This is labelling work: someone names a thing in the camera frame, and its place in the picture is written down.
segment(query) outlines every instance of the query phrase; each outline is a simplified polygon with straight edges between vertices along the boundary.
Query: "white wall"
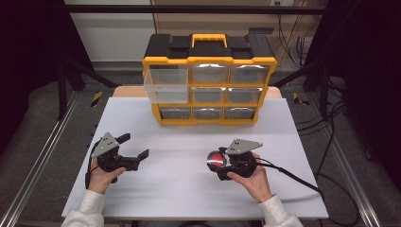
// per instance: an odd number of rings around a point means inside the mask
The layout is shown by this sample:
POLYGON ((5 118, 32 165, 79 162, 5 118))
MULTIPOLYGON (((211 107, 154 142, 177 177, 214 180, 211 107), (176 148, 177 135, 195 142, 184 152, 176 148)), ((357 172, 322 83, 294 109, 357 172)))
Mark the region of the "white wall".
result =
MULTIPOLYGON (((65 4, 150 5, 149 0, 64 0, 65 4)), ((91 61, 142 61, 152 14, 71 13, 91 61)))

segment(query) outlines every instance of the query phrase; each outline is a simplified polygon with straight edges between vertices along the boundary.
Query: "plastic drawer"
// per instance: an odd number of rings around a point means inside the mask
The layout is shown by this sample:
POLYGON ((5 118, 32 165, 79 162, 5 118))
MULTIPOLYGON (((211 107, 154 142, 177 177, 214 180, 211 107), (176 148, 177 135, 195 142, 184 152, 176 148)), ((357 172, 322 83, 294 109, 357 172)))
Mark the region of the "plastic drawer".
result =
POLYGON ((257 103, 263 88, 229 88, 227 102, 257 103))
POLYGON ((270 67, 268 65, 233 65, 230 83, 264 83, 270 67))
POLYGON ((233 107, 224 109, 224 119, 253 119, 255 108, 233 107))
POLYGON ((180 84, 188 83, 187 65, 151 65, 145 76, 147 84, 180 84))
POLYGON ((229 67, 223 64, 203 63, 191 65, 192 82, 225 83, 229 67))
POLYGON ((160 107, 162 119, 189 119, 191 109, 189 107, 160 107))
POLYGON ((220 103, 224 101, 224 93, 226 88, 193 87, 191 90, 193 102, 220 103))
POLYGON ((149 69, 144 88, 152 103, 188 103, 188 67, 149 69))
POLYGON ((194 108, 195 119, 221 119, 222 108, 200 107, 194 108))

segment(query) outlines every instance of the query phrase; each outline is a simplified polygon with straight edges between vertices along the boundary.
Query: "aluminum rail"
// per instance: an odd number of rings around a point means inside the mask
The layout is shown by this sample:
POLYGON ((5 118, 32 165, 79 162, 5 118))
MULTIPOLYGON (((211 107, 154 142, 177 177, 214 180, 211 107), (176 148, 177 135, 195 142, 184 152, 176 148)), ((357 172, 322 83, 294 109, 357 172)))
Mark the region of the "aluminum rail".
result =
POLYGON ((48 10, 75 13, 214 13, 214 14, 303 14, 324 15, 346 9, 326 7, 182 6, 182 5, 45 5, 48 10))
POLYGON ((5 215, 2 216, 2 218, 0 219, 0 226, 10 227, 16 224, 18 217, 20 217, 36 183, 39 181, 39 178, 41 177, 42 172, 44 171, 46 163, 50 158, 55 146, 57 145, 61 137, 61 134, 68 120, 70 119, 72 112, 76 107, 79 94, 80 92, 73 92, 68 103, 68 109, 66 114, 61 120, 57 121, 55 127, 53 128, 53 131, 47 138, 47 141, 44 144, 41 153, 36 159, 35 164, 30 169, 30 172, 27 175, 26 180, 24 181, 23 185, 18 191, 18 194, 15 196, 14 201, 9 206, 9 209, 6 211, 5 215))
MULTIPOLYGON (((314 95, 308 95, 310 97, 311 105, 315 109, 317 114, 320 113, 318 108, 318 98, 314 95)), ((330 135, 332 129, 330 126, 324 128, 324 136, 326 137, 327 141, 330 139, 330 135)), ((332 140, 331 149, 334 154, 334 158, 336 160, 337 165, 341 171, 341 175, 344 178, 345 182, 348 185, 348 189, 350 190, 351 194, 354 196, 354 199, 357 203, 359 208, 360 216, 362 217, 363 221, 365 222, 366 226, 369 227, 380 227, 380 221, 375 213, 374 208, 372 207, 371 203, 369 202, 368 197, 363 190, 362 185, 360 184, 359 180, 357 179, 357 175, 354 170, 351 168, 351 165, 348 163, 347 158, 342 152, 341 146, 339 141, 336 139, 335 135, 332 140)))

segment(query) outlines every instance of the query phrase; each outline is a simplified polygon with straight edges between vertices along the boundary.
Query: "cabinet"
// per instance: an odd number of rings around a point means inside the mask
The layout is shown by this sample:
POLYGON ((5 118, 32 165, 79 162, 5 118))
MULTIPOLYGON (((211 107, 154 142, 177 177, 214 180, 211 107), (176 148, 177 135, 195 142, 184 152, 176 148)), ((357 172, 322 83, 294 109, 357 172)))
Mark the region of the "cabinet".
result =
POLYGON ((162 125, 254 124, 277 65, 264 35, 150 37, 144 86, 162 125))

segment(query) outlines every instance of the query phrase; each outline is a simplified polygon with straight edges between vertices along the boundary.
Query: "yellow handle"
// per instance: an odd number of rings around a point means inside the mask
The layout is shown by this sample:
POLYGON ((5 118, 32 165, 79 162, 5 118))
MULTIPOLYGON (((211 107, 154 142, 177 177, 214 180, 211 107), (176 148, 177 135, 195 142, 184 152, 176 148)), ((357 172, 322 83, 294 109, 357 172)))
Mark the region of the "yellow handle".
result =
POLYGON ((224 34, 193 34, 192 47, 195 47, 195 41, 223 41, 227 48, 227 40, 224 34))

